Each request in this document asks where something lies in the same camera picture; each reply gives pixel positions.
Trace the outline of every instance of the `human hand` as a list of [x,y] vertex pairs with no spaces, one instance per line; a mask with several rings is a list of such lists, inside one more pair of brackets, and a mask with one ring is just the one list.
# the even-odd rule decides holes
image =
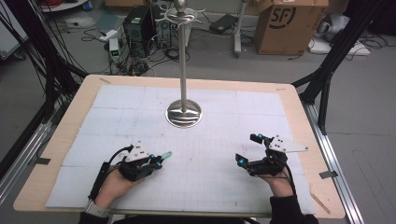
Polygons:
[[279,172],[275,176],[259,175],[259,177],[268,183],[276,198],[283,198],[293,195],[293,190],[286,175],[289,177],[288,169],[285,167],[283,172]]
[[132,182],[125,179],[120,171],[115,169],[108,174],[94,202],[96,206],[109,208],[116,199],[127,193],[129,189],[142,183],[144,180],[145,178],[142,178]]

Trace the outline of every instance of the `sleeve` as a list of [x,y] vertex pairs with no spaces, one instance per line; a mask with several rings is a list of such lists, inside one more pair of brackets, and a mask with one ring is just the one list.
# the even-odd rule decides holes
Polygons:
[[96,217],[82,212],[79,214],[78,224],[107,224],[108,217]]
[[303,215],[297,201],[297,195],[276,198],[271,197],[273,217],[271,224],[318,224],[318,220],[312,215]]

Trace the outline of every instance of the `lab floor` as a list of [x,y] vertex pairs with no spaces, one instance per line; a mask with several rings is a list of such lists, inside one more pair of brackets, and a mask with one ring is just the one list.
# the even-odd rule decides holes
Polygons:
[[[96,20],[100,14],[100,10],[90,12]],[[244,26],[254,25],[255,20],[244,20]],[[116,21],[113,29],[117,29],[120,22],[121,19]],[[83,36],[83,30],[63,33],[70,53],[92,74],[107,69],[108,55],[104,44],[83,42]],[[396,44],[395,36],[385,38],[390,44]],[[314,72],[325,58],[325,55],[309,52],[297,59],[257,55],[253,46],[242,47],[240,57],[235,58],[231,51],[232,37],[192,31],[187,77],[291,83]],[[344,60],[332,79],[327,132],[365,223],[390,224],[396,220],[396,176],[393,173],[396,159],[395,55],[396,48],[372,49],[367,57]],[[158,64],[145,76],[179,77],[178,63]],[[0,64],[0,159],[43,102],[44,92],[29,59]],[[30,165],[27,167],[1,205],[0,223],[78,223],[78,214],[25,213],[13,209],[12,204],[32,169]],[[268,223],[269,219],[259,221]],[[319,222],[348,223],[345,218]]]

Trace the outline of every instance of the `wooden table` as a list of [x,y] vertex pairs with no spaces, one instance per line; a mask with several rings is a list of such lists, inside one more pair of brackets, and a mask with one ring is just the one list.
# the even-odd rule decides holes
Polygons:
[[[61,123],[43,151],[42,158],[50,159],[48,165],[37,164],[14,203],[18,211],[79,212],[72,209],[53,209],[45,206],[55,184],[64,157],[72,146],[78,129],[92,107],[97,92],[103,85],[149,86],[179,88],[179,79],[158,77],[109,77],[90,75],[85,78],[76,97],[67,109]],[[344,218],[345,210],[330,178],[322,179],[319,173],[327,171],[299,96],[290,84],[253,83],[218,80],[188,79],[192,89],[230,91],[261,91],[277,93],[282,101],[293,139],[309,147],[300,153],[310,193],[314,199],[318,218]]]

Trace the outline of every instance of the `round metal base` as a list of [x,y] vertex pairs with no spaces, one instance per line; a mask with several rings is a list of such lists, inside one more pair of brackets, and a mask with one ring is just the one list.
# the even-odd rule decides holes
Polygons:
[[166,108],[166,119],[178,128],[190,128],[196,125],[202,118],[201,107],[194,101],[186,101],[186,112],[181,111],[181,100],[175,101]]

